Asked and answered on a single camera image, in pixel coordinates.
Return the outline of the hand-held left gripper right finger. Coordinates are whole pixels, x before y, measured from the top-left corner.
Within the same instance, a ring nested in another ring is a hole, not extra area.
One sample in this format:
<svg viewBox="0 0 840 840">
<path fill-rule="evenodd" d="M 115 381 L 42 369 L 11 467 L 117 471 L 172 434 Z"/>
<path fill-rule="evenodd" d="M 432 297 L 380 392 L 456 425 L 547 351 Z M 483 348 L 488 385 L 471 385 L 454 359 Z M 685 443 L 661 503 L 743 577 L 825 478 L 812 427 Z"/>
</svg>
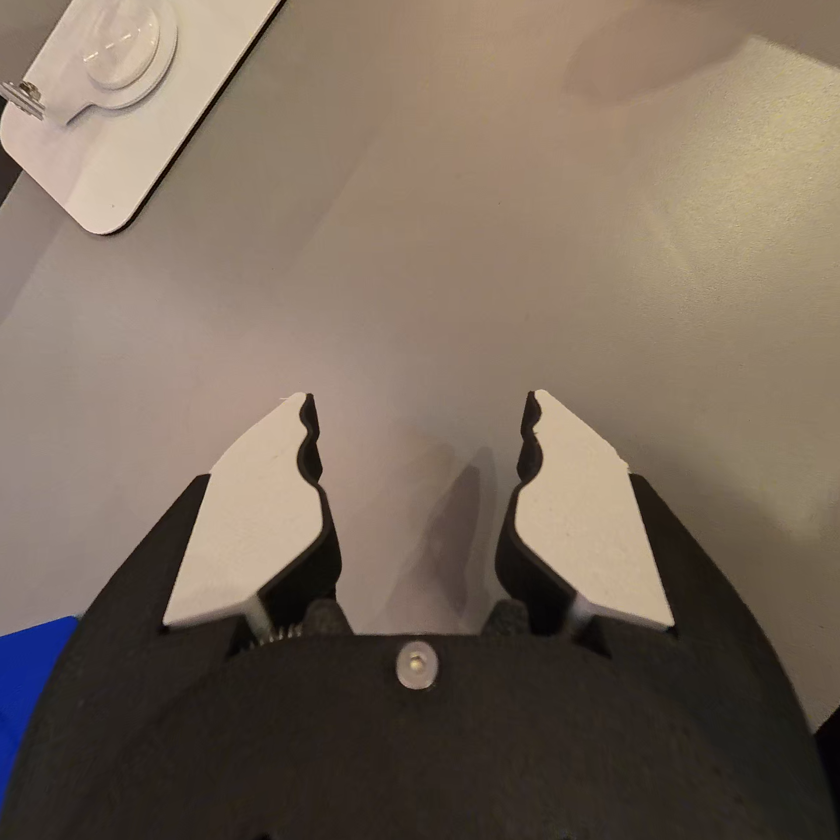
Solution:
<svg viewBox="0 0 840 840">
<path fill-rule="evenodd" d="M 576 637 L 599 618 L 674 630 L 627 462 L 543 389 L 528 394 L 520 435 L 495 566 L 531 633 Z"/>
</svg>

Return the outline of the white document stand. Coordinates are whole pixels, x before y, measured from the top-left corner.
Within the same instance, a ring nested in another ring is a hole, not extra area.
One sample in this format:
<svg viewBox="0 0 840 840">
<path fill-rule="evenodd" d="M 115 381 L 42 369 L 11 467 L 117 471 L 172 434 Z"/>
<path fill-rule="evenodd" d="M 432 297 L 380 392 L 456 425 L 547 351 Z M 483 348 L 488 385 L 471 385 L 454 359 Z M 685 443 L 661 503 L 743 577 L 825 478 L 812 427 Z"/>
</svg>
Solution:
<svg viewBox="0 0 840 840">
<path fill-rule="evenodd" d="M 82 228 L 127 226 L 282 2 L 69 2 L 2 146 Z"/>
</svg>

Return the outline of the blue plastic bin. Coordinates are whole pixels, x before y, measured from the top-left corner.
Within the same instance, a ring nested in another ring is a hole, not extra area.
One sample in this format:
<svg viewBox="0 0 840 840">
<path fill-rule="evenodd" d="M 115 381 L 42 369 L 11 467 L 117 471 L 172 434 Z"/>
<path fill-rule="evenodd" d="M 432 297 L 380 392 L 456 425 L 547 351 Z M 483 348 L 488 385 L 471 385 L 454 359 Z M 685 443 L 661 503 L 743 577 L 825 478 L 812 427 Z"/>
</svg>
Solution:
<svg viewBox="0 0 840 840">
<path fill-rule="evenodd" d="M 2 797 L 37 700 L 77 625 L 65 616 L 1 636 Z"/>
</svg>

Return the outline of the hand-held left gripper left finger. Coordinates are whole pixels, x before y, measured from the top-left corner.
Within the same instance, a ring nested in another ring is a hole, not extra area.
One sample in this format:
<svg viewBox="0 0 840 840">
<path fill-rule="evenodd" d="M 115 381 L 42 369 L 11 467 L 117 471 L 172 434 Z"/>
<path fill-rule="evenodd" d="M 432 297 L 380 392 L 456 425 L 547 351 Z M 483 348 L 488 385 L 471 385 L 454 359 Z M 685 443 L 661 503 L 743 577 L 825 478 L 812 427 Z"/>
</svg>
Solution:
<svg viewBox="0 0 840 840">
<path fill-rule="evenodd" d="M 292 634 L 335 596 L 342 561 L 320 486 L 314 397 L 298 392 L 243 433 L 212 468 L 163 615 L 183 629 L 241 617 L 257 640 Z"/>
</svg>

